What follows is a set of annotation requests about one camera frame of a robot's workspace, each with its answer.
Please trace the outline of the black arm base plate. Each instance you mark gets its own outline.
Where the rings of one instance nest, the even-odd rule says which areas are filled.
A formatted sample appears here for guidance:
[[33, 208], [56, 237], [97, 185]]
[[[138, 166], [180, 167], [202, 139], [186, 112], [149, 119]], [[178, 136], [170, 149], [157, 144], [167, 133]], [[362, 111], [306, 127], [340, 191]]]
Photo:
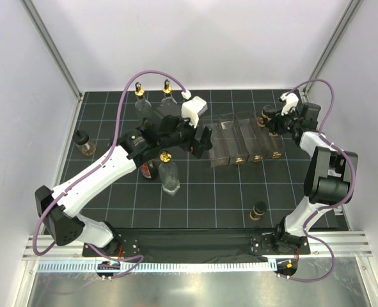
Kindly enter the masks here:
[[125, 257], [146, 263], [234, 264], [310, 254], [308, 239], [280, 241], [273, 228], [118, 228]]

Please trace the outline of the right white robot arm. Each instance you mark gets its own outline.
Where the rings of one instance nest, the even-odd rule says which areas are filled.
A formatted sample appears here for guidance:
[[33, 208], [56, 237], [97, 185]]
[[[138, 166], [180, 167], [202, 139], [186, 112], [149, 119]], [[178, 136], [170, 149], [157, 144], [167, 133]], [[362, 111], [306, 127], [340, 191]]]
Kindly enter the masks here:
[[310, 228], [338, 203], [352, 198], [350, 188], [358, 155], [337, 149], [317, 130], [320, 106], [298, 102], [287, 113], [265, 106], [258, 124], [274, 136], [290, 133], [296, 145], [311, 158], [305, 179], [304, 197], [275, 227], [269, 242], [275, 253], [290, 254], [308, 243]]

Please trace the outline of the round amber sauce bottle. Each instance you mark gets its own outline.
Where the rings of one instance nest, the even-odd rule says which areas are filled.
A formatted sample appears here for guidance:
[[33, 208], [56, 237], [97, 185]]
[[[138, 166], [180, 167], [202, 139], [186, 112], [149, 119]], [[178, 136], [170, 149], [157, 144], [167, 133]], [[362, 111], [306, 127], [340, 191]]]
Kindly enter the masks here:
[[72, 141], [85, 156], [92, 156], [96, 151], [95, 143], [84, 130], [75, 130], [72, 136]]

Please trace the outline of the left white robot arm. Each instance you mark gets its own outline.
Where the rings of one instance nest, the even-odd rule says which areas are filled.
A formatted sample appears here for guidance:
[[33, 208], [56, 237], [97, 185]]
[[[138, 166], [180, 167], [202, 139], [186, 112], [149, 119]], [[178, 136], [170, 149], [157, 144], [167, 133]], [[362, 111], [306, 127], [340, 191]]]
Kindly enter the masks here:
[[212, 148], [210, 128], [203, 128], [196, 139], [197, 128], [188, 118], [167, 115], [160, 125], [145, 120], [140, 127], [126, 131], [114, 140], [110, 149], [75, 177], [49, 189], [35, 192], [40, 223], [44, 224], [57, 246], [80, 241], [99, 255], [115, 256], [122, 240], [106, 221], [95, 221], [81, 214], [98, 194], [121, 177], [132, 173], [174, 146], [199, 159]]

